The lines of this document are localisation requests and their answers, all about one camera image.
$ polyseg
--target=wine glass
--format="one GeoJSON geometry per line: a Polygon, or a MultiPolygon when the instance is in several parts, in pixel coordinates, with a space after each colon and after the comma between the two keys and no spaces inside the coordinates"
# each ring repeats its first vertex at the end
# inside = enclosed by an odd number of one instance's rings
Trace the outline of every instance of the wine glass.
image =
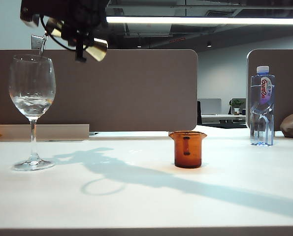
{"type": "Polygon", "coordinates": [[[13,169],[34,171],[54,166],[42,160],[36,151],[36,123],[51,106],[56,94],[52,60],[37,55],[16,55],[10,67],[9,95],[17,109],[31,124],[31,154],[13,169]]]}

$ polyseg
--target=bottle label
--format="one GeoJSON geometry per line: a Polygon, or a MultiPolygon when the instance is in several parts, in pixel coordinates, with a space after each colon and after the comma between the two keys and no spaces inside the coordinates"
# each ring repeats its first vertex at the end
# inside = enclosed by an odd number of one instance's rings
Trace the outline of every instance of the bottle label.
{"type": "Polygon", "coordinates": [[[268,77],[261,78],[261,93],[260,104],[267,103],[271,99],[272,95],[272,83],[268,77]]]}

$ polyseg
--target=fluorescent light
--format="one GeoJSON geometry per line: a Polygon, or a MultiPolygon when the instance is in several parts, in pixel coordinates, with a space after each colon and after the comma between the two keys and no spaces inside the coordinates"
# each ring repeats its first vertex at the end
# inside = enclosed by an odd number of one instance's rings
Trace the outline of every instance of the fluorescent light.
{"type": "Polygon", "coordinates": [[[293,19],[281,18],[223,18],[223,17],[125,17],[107,16],[108,23],[132,24],[235,24],[235,25],[293,25],[293,19]]]}

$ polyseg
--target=amber glass beaker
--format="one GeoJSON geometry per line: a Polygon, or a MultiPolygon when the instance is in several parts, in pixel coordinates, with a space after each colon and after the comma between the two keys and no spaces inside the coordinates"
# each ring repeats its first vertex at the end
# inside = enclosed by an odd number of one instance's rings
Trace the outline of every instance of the amber glass beaker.
{"type": "Polygon", "coordinates": [[[175,131],[169,136],[175,142],[175,166],[181,168],[201,166],[202,139],[206,134],[197,131],[175,131]]]}

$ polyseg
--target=robotic arm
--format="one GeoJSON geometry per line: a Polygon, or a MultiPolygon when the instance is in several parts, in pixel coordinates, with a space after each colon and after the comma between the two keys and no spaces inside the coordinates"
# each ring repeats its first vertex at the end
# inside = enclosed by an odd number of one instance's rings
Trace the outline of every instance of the robotic arm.
{"type": "Polygon", "coordinates": [[[108,3],[109,0],[22,0],[20,19],[31,27],[37,27],[40,19],[46,34],[57,43],[55,36],[76,47],[73,50],[76,60],[85,62],[86,50],[100,61],[108,46],[106,41],[94,38],[94,34],[97,27],[108,25],[105,11],[108,3]],[[50,17],[46,25],[43,16],[50,17]]]}

